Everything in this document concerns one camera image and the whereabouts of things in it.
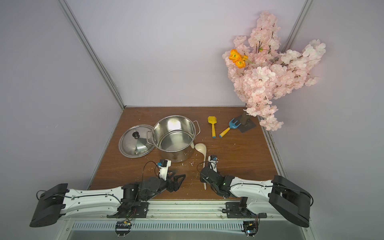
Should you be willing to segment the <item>stainless steel pot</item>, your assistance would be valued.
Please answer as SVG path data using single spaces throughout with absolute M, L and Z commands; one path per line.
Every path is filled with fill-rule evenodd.
M 181 163 L 195 150 L 195 139 L 200 134 L 198 121 L 173 115 L 159 120 L 146 134 L 147 143 L 160 151 L 162 159 Z

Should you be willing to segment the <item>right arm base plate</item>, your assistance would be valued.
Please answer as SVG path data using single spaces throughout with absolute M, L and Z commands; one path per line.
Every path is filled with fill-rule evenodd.
M 266 213 L 255 214 L 245 207 L 240 207 L 240 202 L 226 202 L 222 213 L 227 215 L 228 219 L 266 219 Z

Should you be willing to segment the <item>glass pot lid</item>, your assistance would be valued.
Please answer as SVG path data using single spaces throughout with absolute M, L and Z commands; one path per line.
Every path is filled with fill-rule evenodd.
M 141 158 L 149 154 L 155 148 L 148 140 L 148 135 L 152 130 L 153 127 L 150 125 L 137 125 L 129 128 L 120 138 L 120 153 L 130 159 Z

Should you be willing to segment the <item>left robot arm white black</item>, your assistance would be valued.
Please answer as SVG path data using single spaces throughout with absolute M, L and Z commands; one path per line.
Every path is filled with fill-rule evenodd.
M 67 184 L 41 191 L 31 228 L 46 227 L 59 219 L 106 217 L 130 218 L 137 208 L 164 191 L 180 189 L 186 175 L 169 171 L 163 176 L 104 190 L 69 189 Z

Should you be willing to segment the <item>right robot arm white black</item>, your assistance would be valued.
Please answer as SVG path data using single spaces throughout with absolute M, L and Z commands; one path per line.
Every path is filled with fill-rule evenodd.
M 240 198 L 240 213 L 257 214 L 257 203 L 269 203 L 289 222 L 308 228 L 313 197 L 309 192 L 288 179 L 276 175 L 269 181 L 244 180 L 234 176 L 222 176 L 217 170 L 205 166 L 200 180 L 225 199 Z

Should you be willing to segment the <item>cream plastic ladle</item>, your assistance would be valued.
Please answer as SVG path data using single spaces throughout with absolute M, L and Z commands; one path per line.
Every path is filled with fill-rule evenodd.
M 196 151 L 198 151 L 203 156 L 203 161 L 201 163 L 199 163 L 197 166 L 197 170 L 199 171 L 200 165 L 205 166 L 205 161 L 206 161 L 206 156 L 207 156 L 207 147 L 203 143 L 198 143 L 195 145 L 195 149 L 196 149 Z

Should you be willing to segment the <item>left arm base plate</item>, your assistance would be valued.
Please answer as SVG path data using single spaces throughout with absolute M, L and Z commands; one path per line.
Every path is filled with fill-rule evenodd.
M 120 206 L 117 208 L 117 212 L 114 214 L 107 215 L 107 218 L 113 218 L 113 219 L 144 219 L 147 217 L 147 213 L 149 210 L 149 203 L 148 202 L 140 202 L 135 203 L 132 207 L 123 207 Z

